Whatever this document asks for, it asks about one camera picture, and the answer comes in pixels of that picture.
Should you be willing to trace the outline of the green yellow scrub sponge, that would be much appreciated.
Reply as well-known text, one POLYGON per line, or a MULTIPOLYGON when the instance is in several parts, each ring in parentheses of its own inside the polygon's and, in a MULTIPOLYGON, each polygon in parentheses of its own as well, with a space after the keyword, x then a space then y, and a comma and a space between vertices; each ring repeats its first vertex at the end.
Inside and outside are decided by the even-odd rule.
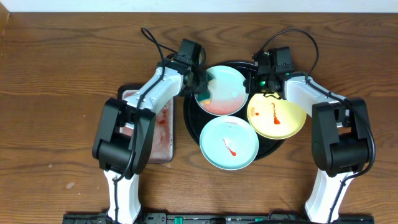
POLYGON ((211 103, 211 94, 208 91, 205 93, 195 95, 195 98, 199 104, 205 105, 211 103))

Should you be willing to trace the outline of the pale green plate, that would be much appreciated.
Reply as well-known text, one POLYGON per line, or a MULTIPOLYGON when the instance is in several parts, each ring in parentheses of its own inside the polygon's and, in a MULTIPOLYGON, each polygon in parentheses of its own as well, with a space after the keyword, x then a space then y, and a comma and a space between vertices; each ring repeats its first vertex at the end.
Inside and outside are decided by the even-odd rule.
POLYGON ((231 115, 242 109, 249 97, 243 85, 243 74, 224 65, 210 67, 206 72, 211 103, 198 103, 200 108, 215 116, 231 115))

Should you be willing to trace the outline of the light blue plate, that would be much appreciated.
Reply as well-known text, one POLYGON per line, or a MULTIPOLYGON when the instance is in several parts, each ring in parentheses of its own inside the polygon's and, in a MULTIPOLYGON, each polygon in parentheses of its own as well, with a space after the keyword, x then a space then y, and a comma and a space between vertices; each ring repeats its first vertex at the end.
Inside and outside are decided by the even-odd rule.
POLYGON ((235 116, 209 121, 200 133, 199 145, 205 159, 223 170, 239 170, 254 161, 259 138, 254 128, 235 116))

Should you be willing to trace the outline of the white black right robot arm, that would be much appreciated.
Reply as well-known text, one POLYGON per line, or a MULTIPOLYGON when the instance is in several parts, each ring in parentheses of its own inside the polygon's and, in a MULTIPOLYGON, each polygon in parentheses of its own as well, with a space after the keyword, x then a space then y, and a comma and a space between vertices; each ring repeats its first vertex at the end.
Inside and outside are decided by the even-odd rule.
POLYGON ((312 156, 318 167, 305 215, 312 223, 333 223, 349 184, 370 170, 375 142, 364 100, 349 100, 296 72, 290 53, 260 51, 255 71, 244 81, 247 93, 286 100, 312 118, 312 156))

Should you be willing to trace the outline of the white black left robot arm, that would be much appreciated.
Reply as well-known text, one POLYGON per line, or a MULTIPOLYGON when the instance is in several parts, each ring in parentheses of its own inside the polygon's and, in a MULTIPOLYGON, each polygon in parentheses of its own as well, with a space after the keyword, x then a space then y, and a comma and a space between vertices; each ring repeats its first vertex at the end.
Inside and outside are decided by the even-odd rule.
POLYGON ((156 116, 177 95, 205 92, 211 79, 204 70, 157 67, 139 90, 105 103, 92 155, 108 181, 108 223, 134 223, 139 218, 139 175, 150 158, 156 116))

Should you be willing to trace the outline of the black rectangular soapy water tray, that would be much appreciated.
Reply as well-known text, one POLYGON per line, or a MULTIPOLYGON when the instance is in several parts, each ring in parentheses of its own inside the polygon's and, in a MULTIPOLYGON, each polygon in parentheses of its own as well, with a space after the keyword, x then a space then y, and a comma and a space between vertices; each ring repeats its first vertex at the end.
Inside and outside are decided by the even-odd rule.
MULTIPOLYGON (((119 87, 117 99, 125 98, 135 94, 141 84, 128 84, 119 87)), ((149 157, 149 164, 168 163, 174 156, 174 99, 170 99, 160 110, 156 117, 152 150, 149 157)), ((133 129, 125 125, 119 132, 132 137, 133 129)))

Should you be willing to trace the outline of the yellow plate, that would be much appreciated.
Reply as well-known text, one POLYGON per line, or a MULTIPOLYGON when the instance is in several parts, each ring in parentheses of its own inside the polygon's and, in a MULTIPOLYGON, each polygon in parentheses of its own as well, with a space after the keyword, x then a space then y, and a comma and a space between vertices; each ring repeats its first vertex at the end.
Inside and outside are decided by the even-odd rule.
POLYGON ((280 140, 298 133, 305 124, 307 113, 298 105, 279 98, 277 93, 258 93, 249 100, 247 117, 258 134, 280 140))

